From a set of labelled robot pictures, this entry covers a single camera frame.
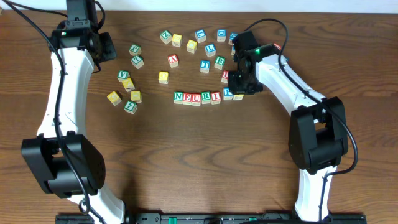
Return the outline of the red U block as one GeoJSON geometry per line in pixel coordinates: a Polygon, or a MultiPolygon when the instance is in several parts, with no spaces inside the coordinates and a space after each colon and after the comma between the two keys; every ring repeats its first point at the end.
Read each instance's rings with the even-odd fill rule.
{"type": "Polygon", "coordinates": [[[229,71],[224,70],[221,76],[221,82],[222,83],[228,83],[228,73],[229,71]]]}

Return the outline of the blue P block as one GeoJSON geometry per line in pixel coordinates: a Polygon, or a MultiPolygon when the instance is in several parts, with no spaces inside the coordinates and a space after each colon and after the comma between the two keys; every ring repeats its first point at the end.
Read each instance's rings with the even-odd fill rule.
{"type": "Polygon", "coordinates": [[[228,87],[223,88],[223,99],[224,100],[232,100],[233,94],[230,92],[228,87]]]}

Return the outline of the red I block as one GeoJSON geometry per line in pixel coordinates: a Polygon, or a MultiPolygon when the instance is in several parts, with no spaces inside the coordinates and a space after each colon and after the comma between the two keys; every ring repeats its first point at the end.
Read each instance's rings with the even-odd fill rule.
{"type": "Polygon", "coordinates": [[[221,94],[220,92],[211,92],[211,104],[217,105],[221,103],[221,94]]]}

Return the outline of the green R block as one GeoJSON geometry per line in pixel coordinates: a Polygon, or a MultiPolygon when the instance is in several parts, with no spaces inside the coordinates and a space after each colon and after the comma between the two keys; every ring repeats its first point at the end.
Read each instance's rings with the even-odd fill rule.
{"type": "Polygon", "coordinates": [[[201,103],[203,105],[211,103],[211,92],[210,91],[201,92],[201,103]]]}

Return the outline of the red Q block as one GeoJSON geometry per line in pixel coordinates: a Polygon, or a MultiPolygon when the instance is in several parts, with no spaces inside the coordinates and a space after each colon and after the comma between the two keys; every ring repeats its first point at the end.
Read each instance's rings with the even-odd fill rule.
{"type": "Polygon", "coordinates": [[[193,106],[201,106],[201,94],[199,93],[192,94],[191,103],[193,106]]]}

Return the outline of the red E block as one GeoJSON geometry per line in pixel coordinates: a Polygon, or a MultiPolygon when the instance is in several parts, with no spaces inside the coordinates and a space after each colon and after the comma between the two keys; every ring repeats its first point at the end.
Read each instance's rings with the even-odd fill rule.
{"type": "Polygon", "coordinates": [[[192,104],[192,94],[191,93],[183,93],[182,103],[184,105],[192,104]]]}

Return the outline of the green N block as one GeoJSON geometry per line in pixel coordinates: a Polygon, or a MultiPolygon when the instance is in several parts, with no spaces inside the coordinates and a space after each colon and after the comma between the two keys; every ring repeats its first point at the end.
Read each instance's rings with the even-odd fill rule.
{"type": "Polygon", "coordinates": [[[183,103],[183,92],[175,91],[174,92],[174,103],[175,104],[182,104],[183,103]]]}

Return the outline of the yellow O block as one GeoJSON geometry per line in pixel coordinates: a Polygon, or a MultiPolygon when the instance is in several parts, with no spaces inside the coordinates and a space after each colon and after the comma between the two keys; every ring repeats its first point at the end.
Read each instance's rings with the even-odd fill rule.
{"type": "Polygon", "coordinates": [[[168,84],[169,83],[169,73],[160,71],[158,80],[159,80],[159,83],[161,83],[161,84],[168,84]]]}

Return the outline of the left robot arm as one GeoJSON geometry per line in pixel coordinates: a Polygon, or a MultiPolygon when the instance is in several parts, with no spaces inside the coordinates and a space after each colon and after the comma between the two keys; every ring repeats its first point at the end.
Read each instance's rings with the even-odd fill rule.
{"type": "Polygon", "coordinates": [[[86,137],[88,84],[95,66],[116,58],[111,36],[84,29],[55,30],[51,41],[52,81],[37,136],[22,142],[21,153],[46,194],[86,206],[89,214],[57,217],[58,223],[130,223],[125,203],[105,183],[101,153],[86,137]]]}

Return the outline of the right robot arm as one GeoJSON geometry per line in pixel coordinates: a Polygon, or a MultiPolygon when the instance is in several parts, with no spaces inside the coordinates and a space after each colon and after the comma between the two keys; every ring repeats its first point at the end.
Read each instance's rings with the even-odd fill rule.
{"type": "Polygon", "coordinates": [[[235,95],[250,95],[267,87],[290,115],[288,148],[300,169],[299,193],[294,209],[299,219],[324,221],[331,174],[347,153],[348,138],[335,116],[320,106],[325,102],[338,115],[345,109],[337,98],[325,98],[308,86],[280,55],[277,44],[233,44],[238,67],[228,74],[235,95]]]}

